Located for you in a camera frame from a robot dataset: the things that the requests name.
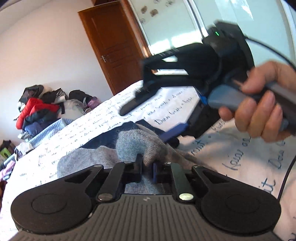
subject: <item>black bag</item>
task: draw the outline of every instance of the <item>black bag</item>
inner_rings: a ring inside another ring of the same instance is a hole
[[[92,96],[85,94],[83,91],[81,90],[73,90],[69,93],[69,99],[76,99],[79,100],[80,102],[83,103],[85,98],[86,103],[90,102],[90,100],[92,99]]]
[[[46,103],[46,104],[54,103],[54,101],[55,101],[56,97],[59,95],[60,91],[63,92],[62,88],[59,88],[55,91],[45,92],[40,99],[43,101],[43,103]]]

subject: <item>light blue towel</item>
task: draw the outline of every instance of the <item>light blue towel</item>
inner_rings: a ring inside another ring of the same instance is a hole
[[[64,127],[69,125],[73,120],[61,118],[56,122],[52,123],[50,126],[41,131],[37,136],[33,137],[29,143],[33,148],[36,148],[40,145],[44,138],[48,139],[56,134],[58,131],[62,130]]]

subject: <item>round black pad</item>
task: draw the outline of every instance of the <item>round black pad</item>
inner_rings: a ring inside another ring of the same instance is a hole
[[[255,235],[272,230],[281,207],[272,195],[246,184],[211,186],[201,211],[214,226],[233,234]]]
[[[52,214],[61,211],[67,202],[65,198],[56,194],[46,194],[40,197],[37,197],[32,202],[32,208],[42,214]]]
[[[91,212],[85,188],[62,181],[30,189],[13,201],[11,216],[18,228],[36,234],[69,230],[84,221]]]

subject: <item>ceiling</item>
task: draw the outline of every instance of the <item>ceiling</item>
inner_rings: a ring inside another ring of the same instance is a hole
[[[0,8],[0,34],[30,12],[50,1],[51,0],[8,0]]]

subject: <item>pile of clothes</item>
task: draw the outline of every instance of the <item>pile of clothes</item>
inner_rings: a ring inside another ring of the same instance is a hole
[[[43,85],[27,87],[19,99],[16,128],[22,130],[18,137],[26,142],[58,119],[75,120],[100,104],[97,97],[80,90],[71,91],[69,97],[61,88],[48,90]]]
[[[17,103],[20,114],[15,120],[16,128],[22,130],[18,137],[26,142],[15,147],[11,141],[3,141],[0,146],[0,182],[10,177],[20,158],[99,104],[97,97],[80,90],[71,91],[67,96],[61,88],[54,91],[43,85],[25,88]]]

